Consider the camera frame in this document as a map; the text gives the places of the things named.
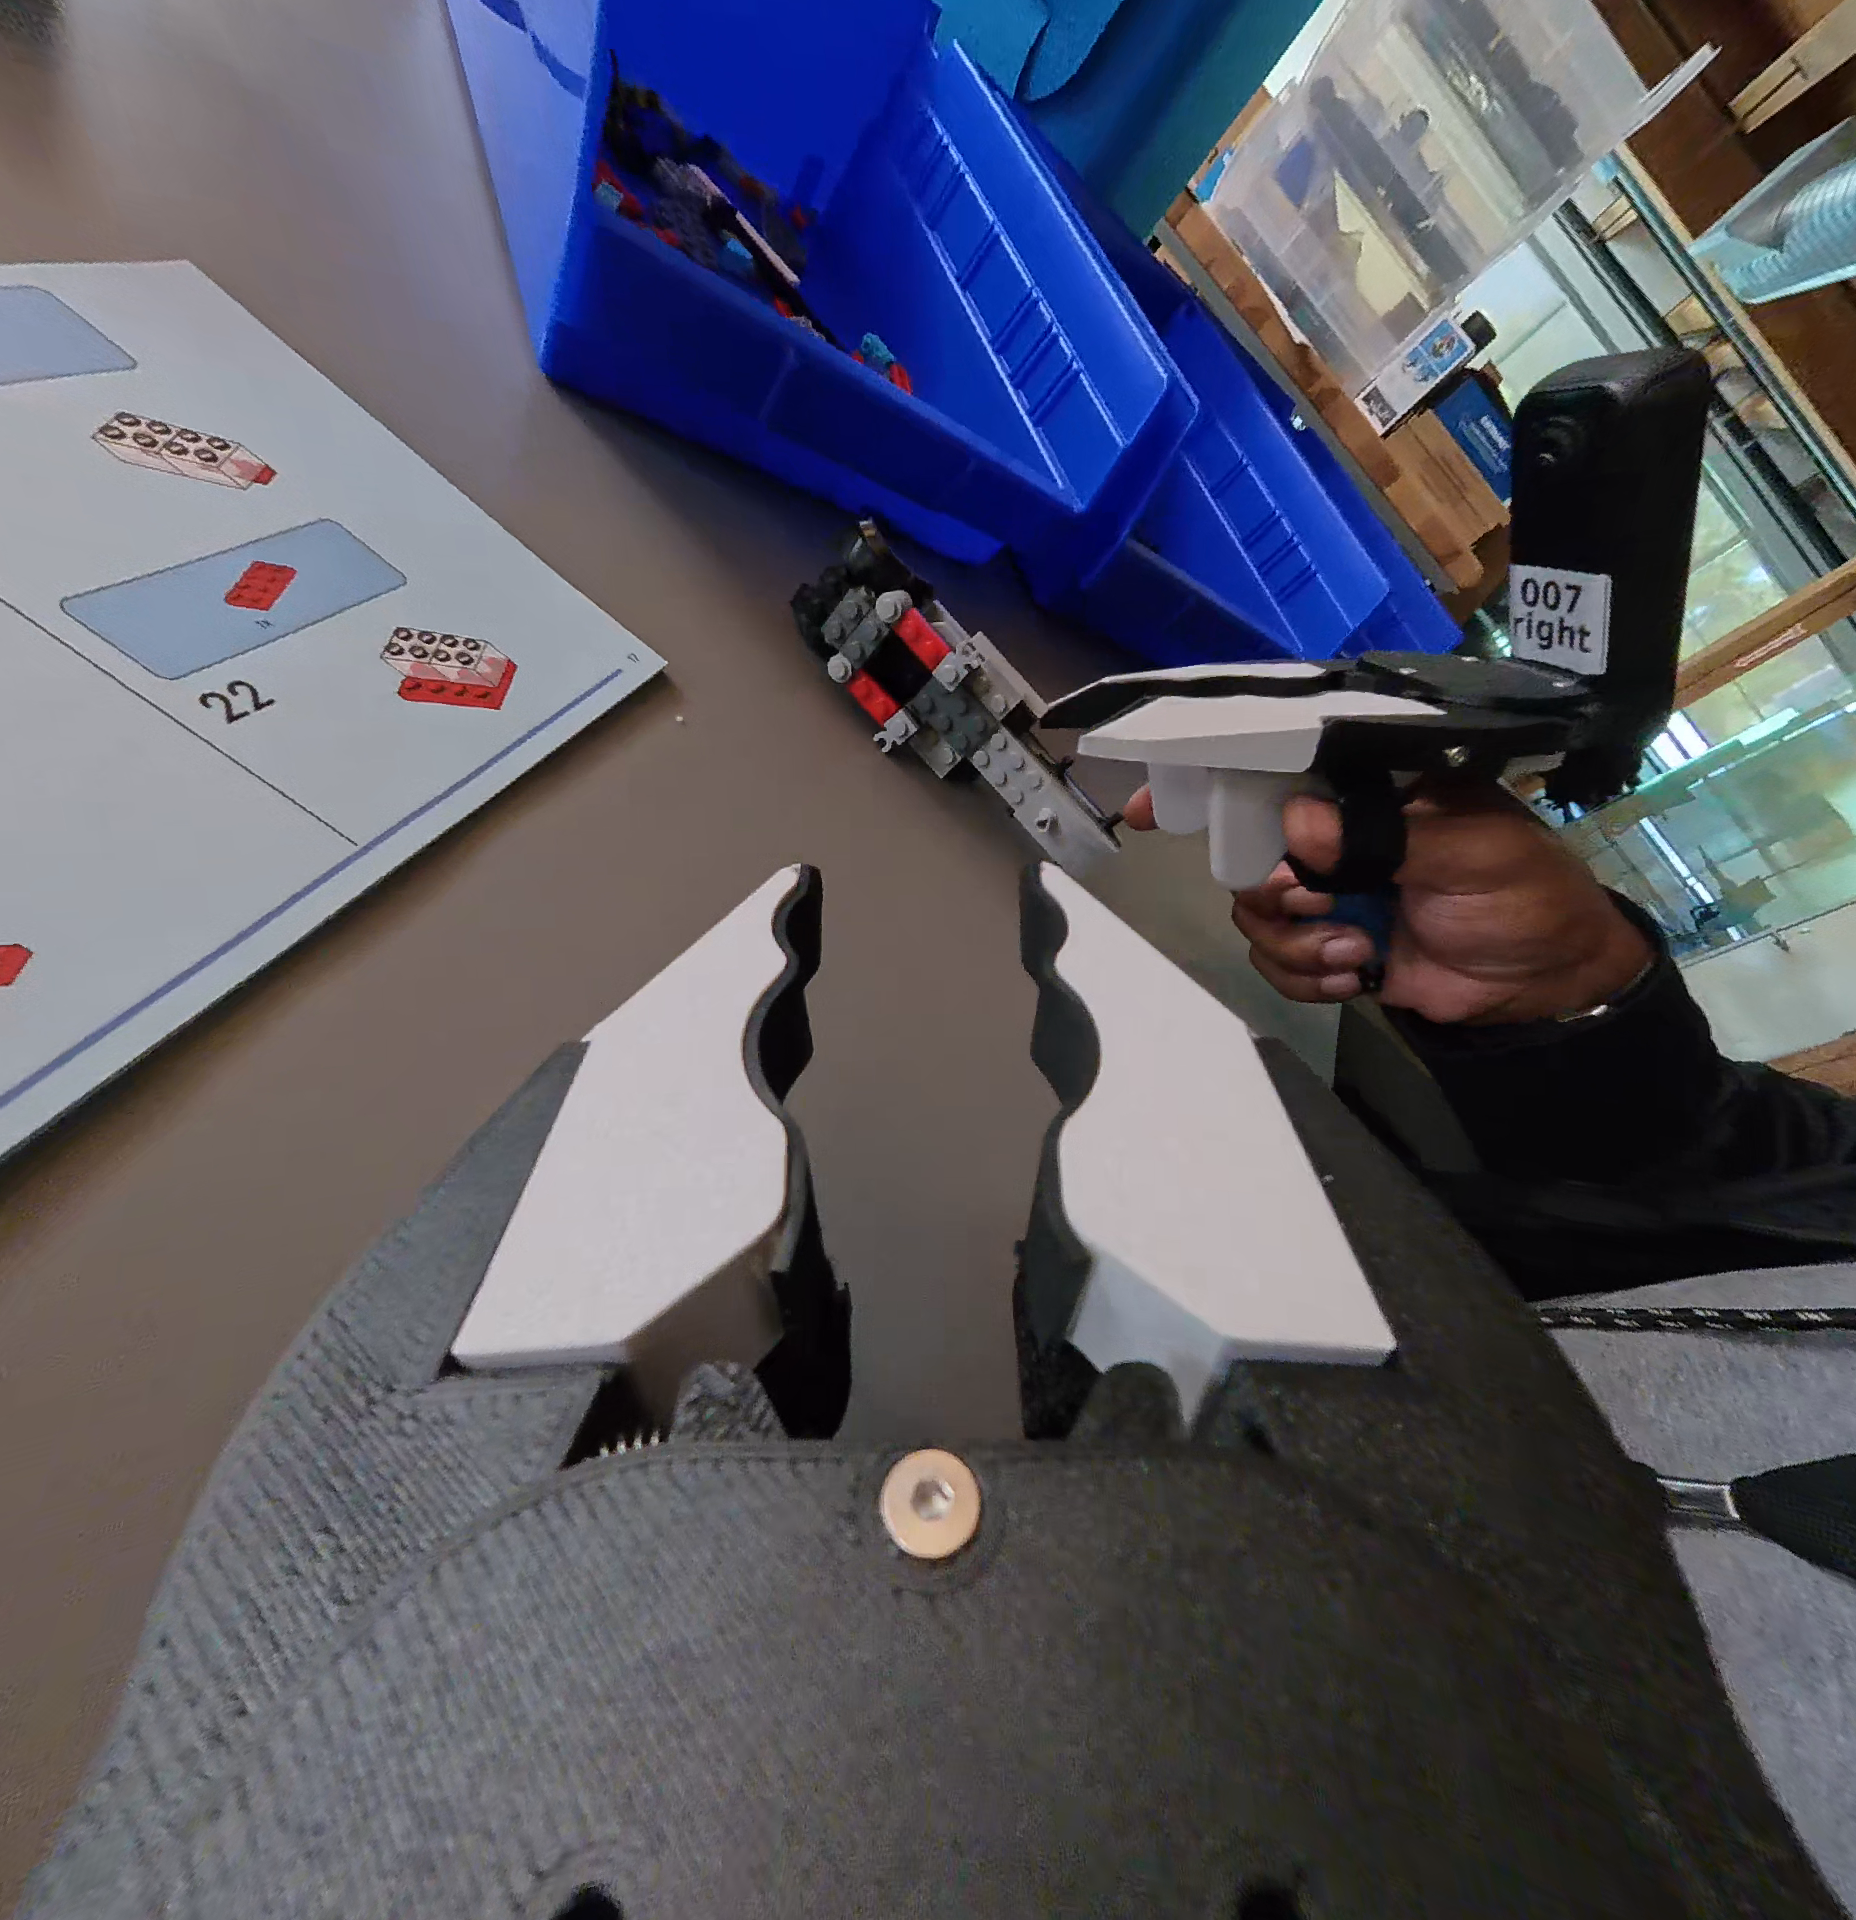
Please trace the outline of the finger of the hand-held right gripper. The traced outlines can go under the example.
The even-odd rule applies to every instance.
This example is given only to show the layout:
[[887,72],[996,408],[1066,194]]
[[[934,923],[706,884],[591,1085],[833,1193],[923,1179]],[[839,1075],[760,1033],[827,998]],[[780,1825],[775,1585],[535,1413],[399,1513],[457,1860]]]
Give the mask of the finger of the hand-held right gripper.
[[1374,719],[1374,695],[1348,689],[1342,664],[1207,664],[1150,669],[1135,674],[1113,674],[1083,683],[1072,695],[1049,703],[1040,725],[1062,734],[1089,734],[1096,725],[1116,724],[1135,708],[1162,700],[1219,703],[1232,696],[1253,696],[1263,703],[1318,703],[1322,720],[1329,719]]
[[1079,756],[1210,772],[1303,776],[1331,719],[1325,695],[1164,695],[1086,728]]

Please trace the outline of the pile of toy bricks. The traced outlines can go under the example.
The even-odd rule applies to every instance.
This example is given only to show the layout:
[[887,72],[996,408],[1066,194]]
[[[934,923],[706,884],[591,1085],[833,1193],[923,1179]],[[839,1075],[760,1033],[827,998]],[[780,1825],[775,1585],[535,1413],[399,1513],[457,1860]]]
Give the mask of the pile of toy bricks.
[[655,90],[629,83],[617,57],[609,63],[591,200],[609,222],[646,230],[893,389],[914,393],[911,373],[873,329],[841,340],[808,297],[816,210],[783,200],[711,134],[690,132]]

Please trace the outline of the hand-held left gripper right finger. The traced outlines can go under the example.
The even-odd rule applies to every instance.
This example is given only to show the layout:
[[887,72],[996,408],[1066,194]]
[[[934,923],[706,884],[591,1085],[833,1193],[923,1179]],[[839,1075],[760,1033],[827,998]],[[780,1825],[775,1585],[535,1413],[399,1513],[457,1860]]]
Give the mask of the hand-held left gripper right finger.
[[1023,1433],[1068,1433],[1124,1366],[1192,1428],[1240,1362],[1393,1362],[1252,1025],[1052,865],[1018,929],[1058,1101],[1013,1277]]

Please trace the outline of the person's grey hoodie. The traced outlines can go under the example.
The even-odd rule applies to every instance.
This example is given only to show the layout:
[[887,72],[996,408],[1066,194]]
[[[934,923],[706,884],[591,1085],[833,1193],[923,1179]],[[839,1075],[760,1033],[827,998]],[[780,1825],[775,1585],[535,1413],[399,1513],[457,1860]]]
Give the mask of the person's grey hoodie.
[[[1642,1466],[1736,1479],[1856,1454],[1856,1332],[1558,1332]],[[1856,1915],[1856,1581],[1748,1531],[1668,1543],[1741,1731],[1835,1898]]]

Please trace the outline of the printed instruction sheet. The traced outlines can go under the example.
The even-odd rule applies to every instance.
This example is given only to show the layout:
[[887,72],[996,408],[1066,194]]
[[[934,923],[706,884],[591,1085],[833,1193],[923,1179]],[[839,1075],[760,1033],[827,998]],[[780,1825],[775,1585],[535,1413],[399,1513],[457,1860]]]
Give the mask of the printed instruction sheet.
[[194,265],[0,265],[0,1165],[667,669]]

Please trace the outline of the silver air duct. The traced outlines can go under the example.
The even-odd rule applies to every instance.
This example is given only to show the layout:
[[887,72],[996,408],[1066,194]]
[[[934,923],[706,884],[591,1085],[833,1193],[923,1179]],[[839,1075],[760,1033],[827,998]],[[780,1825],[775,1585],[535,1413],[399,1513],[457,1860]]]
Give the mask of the silver air duct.
[[1856,278],[1856,119],[1796,149],[1690,254],[1748,309]]

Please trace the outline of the blue product box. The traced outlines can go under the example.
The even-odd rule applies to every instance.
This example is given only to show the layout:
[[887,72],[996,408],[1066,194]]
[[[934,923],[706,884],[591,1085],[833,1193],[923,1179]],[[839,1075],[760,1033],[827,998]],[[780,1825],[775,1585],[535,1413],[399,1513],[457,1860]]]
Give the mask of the blue product box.
[[1457,372],[1430,395],[1429,415],[1445,426],[1492,493],[1510,507],[1514,493],[1514,415],[1493,373]]

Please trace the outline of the clear plastic drawer stack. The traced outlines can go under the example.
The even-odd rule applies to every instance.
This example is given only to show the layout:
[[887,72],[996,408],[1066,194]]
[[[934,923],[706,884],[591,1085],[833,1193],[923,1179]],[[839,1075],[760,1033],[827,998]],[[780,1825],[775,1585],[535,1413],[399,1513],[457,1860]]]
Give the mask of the clear plastic drawer stack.
[[1207,214],[1361,396],[1716,56],[1645,83],[1587,4],[1348,5]]

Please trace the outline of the black white drawstring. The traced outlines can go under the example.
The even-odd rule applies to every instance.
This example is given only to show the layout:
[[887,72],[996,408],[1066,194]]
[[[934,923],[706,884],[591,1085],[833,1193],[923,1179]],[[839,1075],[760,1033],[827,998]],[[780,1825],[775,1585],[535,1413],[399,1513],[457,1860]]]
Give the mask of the black white drawstring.
[[1556,1334],[1694,1334],[1710,1340],[1856,1334],[1856,1308],[1537,1304],[1534,1319]]

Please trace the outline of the person's right hand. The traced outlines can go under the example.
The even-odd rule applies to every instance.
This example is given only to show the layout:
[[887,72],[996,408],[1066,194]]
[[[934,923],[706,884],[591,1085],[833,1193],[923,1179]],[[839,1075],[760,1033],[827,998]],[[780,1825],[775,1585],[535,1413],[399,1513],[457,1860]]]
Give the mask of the person's right hand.
[[1433,1023],[1565,1021],[1626,994],[1661,947],[1530,809],[1496,786],[1429,783],[1407,803],[1387,947],[1280,865],[1232,900],[1257,973],[1296,1002]]

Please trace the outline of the grey toy brick vehicle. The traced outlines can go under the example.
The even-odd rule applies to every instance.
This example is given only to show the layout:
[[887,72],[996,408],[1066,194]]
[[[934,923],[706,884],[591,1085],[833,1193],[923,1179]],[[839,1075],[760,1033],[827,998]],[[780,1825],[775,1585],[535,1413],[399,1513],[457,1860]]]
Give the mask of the grey toy brick vehicle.
[[1116,818],[1038,737],[1048,700],[864,518],[841,557],[797,588],[792,617],[880,754],[992,793],[1048,861],[1083,879],[1117,850]]

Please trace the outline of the blue felt bag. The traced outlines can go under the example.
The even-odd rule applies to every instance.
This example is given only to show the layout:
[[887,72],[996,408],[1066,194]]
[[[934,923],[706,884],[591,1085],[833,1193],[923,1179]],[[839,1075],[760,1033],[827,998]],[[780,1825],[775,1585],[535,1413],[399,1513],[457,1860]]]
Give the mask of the blue felt bag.
[[958,44],[1091,200],[1150,237],[1314,4],[941,4]]

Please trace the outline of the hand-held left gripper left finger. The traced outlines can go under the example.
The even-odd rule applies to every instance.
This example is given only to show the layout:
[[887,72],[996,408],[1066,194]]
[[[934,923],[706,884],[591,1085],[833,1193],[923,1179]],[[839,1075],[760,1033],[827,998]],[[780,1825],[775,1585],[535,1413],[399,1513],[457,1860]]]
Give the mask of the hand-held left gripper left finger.
[[790,1435],[839,1433],[851,1303],[790,1115],[820,920],[820,873],[783,866],[585,1033],[457,1368],[600,1362],[667,1414],[696,1368],[733,1362]]

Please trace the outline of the grey desk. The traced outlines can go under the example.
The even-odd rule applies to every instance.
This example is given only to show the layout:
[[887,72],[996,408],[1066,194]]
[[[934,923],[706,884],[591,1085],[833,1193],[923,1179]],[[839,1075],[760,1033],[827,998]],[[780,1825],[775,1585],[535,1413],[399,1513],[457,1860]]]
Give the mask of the grey desk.
[[0,13],[3,260],[191,260],[672,669],[0,1170],[9,1915],[322,1298],[775,866],[826,878],[794,1111],[854,1303],[846,1439],[1018,1433],[1052,1101],[1027,837],[880,759],[805,655],[835,513],[540,380],[442,5]]

